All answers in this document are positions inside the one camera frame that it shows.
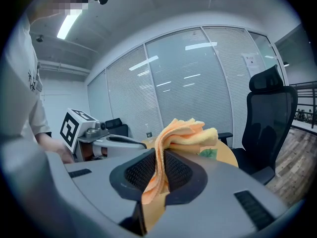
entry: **chair headrest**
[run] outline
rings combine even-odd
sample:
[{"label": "chair headrest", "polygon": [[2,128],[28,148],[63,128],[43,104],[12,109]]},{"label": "chair headrest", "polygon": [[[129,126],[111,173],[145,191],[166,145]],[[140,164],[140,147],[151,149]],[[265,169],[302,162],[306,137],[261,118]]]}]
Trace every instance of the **chair headrest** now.
[{"label": "chair headrest", "polygon": [[120,118],[116,118],[113,120],[106,121],[106,128],[112,129],[122,125],[122,121]]},{"label": "chair headrest", "polygon": [[281,87],[283,87],[283,81],[277,72],[277,65],[254,75],[249,83],[253,93],[270,92]]}]

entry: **black rubber pad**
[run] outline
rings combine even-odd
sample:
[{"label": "black rubber pad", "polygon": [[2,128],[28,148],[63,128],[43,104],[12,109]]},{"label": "black rubber pad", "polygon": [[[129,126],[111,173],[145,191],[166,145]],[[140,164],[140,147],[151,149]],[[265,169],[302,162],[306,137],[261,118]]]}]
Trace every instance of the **black rubber pad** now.
[{"label": "black rubber pad", "polygon": [[155,154],[150,154],[124,171],[126,180],[142,192],[155,172]]},{"label": "black rubber pad", "polygon": [[272,215],[248,190],[235,193],[234,195],[258,230],[267,227],[274,221]]},{"label": "black rubber pad", "polygon": [[192,169],[170,153],[164,154],[164,165],[170,192],[187,184],[193,176]]},{"label": "black rubber pad", "polygon": [[70,178],[80,177],[89,173],[91,173],[89,169],[81,169],[81,170],[76,170],[73,172],[68,172]]}]

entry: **chair armrest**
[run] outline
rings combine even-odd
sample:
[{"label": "chair armrest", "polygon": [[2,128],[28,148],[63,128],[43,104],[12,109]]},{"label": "chair armrest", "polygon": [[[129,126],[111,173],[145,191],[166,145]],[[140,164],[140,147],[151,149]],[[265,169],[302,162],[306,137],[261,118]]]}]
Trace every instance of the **chair armrest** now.
[{"label": "chair armrest", "polygon": [[251,175],[255,180],[259,181],[263,185],[266,185],[275,176],[275,172],[271,167],[263,168],[260,171]]},{"label": "chair armrest", "polygon": [[232,133],[230,133],[230,132],[225,132],[225,133],[219,133],[218,134],[218,139],[220,139],[226,145],[228,145],[227,138],[229,138],[229,137],[233,137]]}]

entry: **yellow cloth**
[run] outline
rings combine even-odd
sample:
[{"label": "yellow cloth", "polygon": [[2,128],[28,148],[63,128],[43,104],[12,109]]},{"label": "yellow cloth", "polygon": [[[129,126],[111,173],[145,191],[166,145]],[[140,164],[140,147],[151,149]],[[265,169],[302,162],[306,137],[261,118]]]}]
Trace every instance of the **yellow cloth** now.
[{"label": "yellow cloth", "polygon": [[174,119],[157,137],[155,141],[156,166],[155,173],[142,195],[142,203],[149,204],[168,185],[164,167],[164,149],[177,149],[199,154],[200,147],[216,145],[218,133],[215,128],[203,130],[202,121],[191,118],[188,121]]}]

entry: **mesh backrest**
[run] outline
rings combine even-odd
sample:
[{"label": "mesh backrest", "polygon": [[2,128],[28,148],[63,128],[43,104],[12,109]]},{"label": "mesh backrest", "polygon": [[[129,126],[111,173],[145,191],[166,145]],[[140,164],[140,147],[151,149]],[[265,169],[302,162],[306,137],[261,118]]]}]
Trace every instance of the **mesh backrest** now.
[{"label": "mesh backrest", "polygon": [[275,91],[282,87],[283,81],[278,74],[277,65],[255,74],[249,82],[250,91],[253,93]]},{"label": "mesh backrest", "polygon": [[242,144],[260,168],[275,169],[275,160],[293,121],[297,93],[284,86],[276,91],[249,93],[248,118]]}]

